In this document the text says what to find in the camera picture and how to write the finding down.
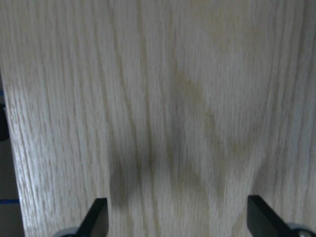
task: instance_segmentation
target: light wood tabletop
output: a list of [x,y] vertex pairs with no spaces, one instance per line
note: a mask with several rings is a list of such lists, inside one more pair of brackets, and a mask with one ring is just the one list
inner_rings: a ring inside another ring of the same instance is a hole
[[316,1],[1,0],[26,237],[109,199],[111,237],[316,229]]

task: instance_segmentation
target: gray floor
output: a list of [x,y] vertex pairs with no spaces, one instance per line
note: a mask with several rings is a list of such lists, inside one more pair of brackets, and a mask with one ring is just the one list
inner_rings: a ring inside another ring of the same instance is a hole
[[[10,140],[0,142],[0,199],[18,199]],[[19,204],[0,204],[0,237],[23,237]]]

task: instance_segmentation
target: wood panel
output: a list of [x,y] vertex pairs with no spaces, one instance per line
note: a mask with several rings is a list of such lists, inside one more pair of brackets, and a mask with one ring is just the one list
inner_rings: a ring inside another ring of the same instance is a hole
[[0,1],[27,237],[110,201],[109,236],[250,236],[246,197],[316,229],[316,2]]

